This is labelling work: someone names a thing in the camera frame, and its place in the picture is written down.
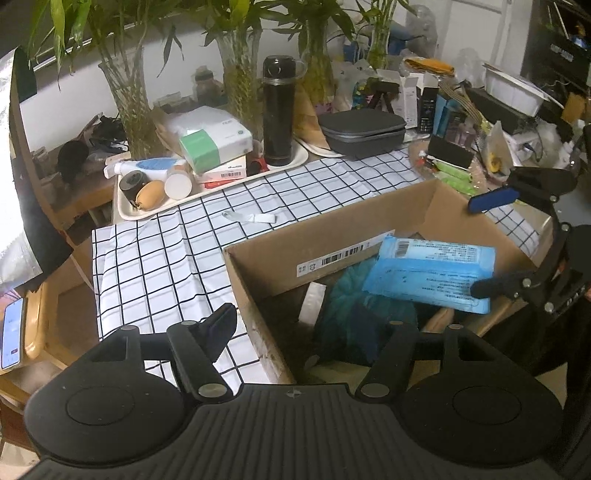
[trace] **white plastic bottle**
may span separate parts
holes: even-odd
[[[148,158],[139,161],[121,161],[107,165],[104,169],[105,177],[110,179],[115,175],[127,175],[130,171],[139,170],[146,174],[149,180],[162,180],[167,178],[167,172],[174,165],[182,165],[187,161],[176,158]]]

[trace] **black grid pattern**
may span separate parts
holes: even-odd
[[[224,247],[421,180],[406,150],[361,161],[322,158],[228,186],[151,219],[97,230],[93,261],[99,336],[124,324],[152,333],[207,317],[224,302],[235,303]],[[222,216],[227,210],[273,213],[277,222],[232,222]],[[534,253],[538,233],[512,207],[488,215],[528,255]],[[146,363],[147,370],[174,382],[170,365]],[[216,368],[234,390],[243,382],[267,381],[241,319]]]

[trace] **barcode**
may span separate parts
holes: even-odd
[[[399,240],[398,245],[396,245],[396,252],[394,253],[394,258],[404,257],[408,252],[408,247],[410,247],[410,242],[408,240]]]
[[[336,262],[337,260],[340,260],[342,256],[343,256],[343,254],[339,253],[339,254],[334,254],[329,257],[323,258],[322,265],[324,266],[324,265],[328,265],[329,263]]]
[[[345,252],[345,257],[348,257],[349,255],[356,254],[357,252],[361,252],[361,250],[363,250],[363,245],[358,245],[356,247],[353,247],[352,249],[347,250]]]
[[[230,177],[240,177],[242,175],[239,171],[231,171],[230,173],[222,173],[222,178],[227,179]]]

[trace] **metal screw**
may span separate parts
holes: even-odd
[[[197,392],[199,395],[205,398],[219,398],[223,397],[228,389],[225,385],[219,383],[206,383],[205,385],[201,385]]]
[[[361,393],[369,398],[382,398],[390,393],[390,389],[381,383],[367,383],[361,387]]]

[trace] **clear plastic wrap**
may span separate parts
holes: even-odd
[[[425,5],[413,5],[417,15],[407,12],[406,26],[410,34],[418,38],[407,41],[407,48],[426,59],[435,56],[437,48],[437,27],[435,15]]]

